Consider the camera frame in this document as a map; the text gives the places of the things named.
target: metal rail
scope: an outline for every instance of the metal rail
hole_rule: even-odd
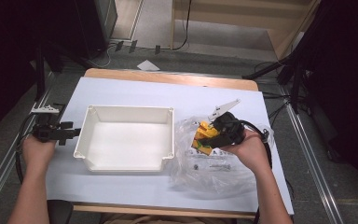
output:
[[[56,80],[56,75],[53,73],[49,73],[48,74],[48,80],[47,83],[48,84],[48,88],[46,89],[45,93],[43,94],[43,96],[40,98],[38,103],[34,103],[33,108],[36,107],[40,107],[40,106],[44,106],[46,101],[48,100],[48,97],[50,95],[51,92],[51,88],[54,84],[54,81]],[[31,119],[31,121],[29,122],[28,126],[25,128],[24,132],[28,133],[28,131],[31,129],[31,124],[34,122],[34,119]],[[2,187],[5,185],[5,182],[7,181],[7,178],[10,174],[10,171],[13,168],[14,165],[14,159],[15,159],[15,154],[16,154],[16,143],[17,143],[17,139],[20,136],[17,134],[15,139],[13,140],[9,150],[7,151],[6,156],[3,158],[1,164],[0,164],[0,192],[2,190]]]
[[[281,86],[281,93],[284,95],[290,94],[289,91],[283,86]],[[293,127],[295,128],[298,141],[304,152],[305,159],[310,168],[310,173],[312,174],[313,180],[315,181],[316,188],[319,191],[324,208],[328,218],[330,219],[330,223],[344,223],[344,220],[339,213],[336,199],[334,198],[333,193],[331,192],[327,181],[324,178],[324,173],[322,172],[315,154],[313,153],[313,148],[310,145],[310,140],[307,137],[299,115],[295,114],[291,106],[287,106],[286,109],[290,120],[292,121]]]

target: white paper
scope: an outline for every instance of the white paper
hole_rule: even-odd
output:
[[[148,60],[138,64],[137,67],[144,71],[159,71],[159,68]]]
[[[230,109],[238,119],[268,125],[269,119],[260,91],[125,81],[82,77],[65,109],[62,120],[82,126],[89,105],[161,106],[175,109],[175,122],[192,116],[205,116],[226,102],[240,99]],[[95,174],[83,161],[73,157],[78,137],[57,146],[48,168],[48,199],[79,203],[107,203],[127,206],[156,206],[212,211],[255,212],[256,191],[238,197],[221,198],[186,188],[174,188],[169,169],[155,174]],[[273,172],[289,214],[293,214],[276,146],[271,148]]]

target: plastic bag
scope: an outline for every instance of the plastic bag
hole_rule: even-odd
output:
[[[233,196],[256,189],[255,176],[237,156],[215,148],[210,156],[191,147],[200,122],[207,118],[190,118],[175,124],[175,159],[171,179],[174,185],[186,186],[195,191]],[[273,144],[273,131],[268,142]]]

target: yellow object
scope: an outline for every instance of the yellow object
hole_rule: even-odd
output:
[[[206,121],[202,121],[197,129],[195,139],[212,138],[220,134],[212,125],[209,125]]]
[[[194,136],[192,147],[206,155],[210,155],[213,148],[210,146],[203,146],[198,140],[212,138],[218,134],[220,134],[220,132],[218,132],[212,125],[208,124],[206,121],[202,121]]]

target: human hand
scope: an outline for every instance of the human hand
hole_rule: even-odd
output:
[[[239,145],[221,147],[221,149],[236,155],[255,174],[264,169],[270,169],[261,136],[247,129],[244,130],[243,135],[245,138]]]
[[[28,171],[43,174],[48,169],[48,164],[53,157],[56,141],[40,142],[30,135],[22,143],[22,156]]]

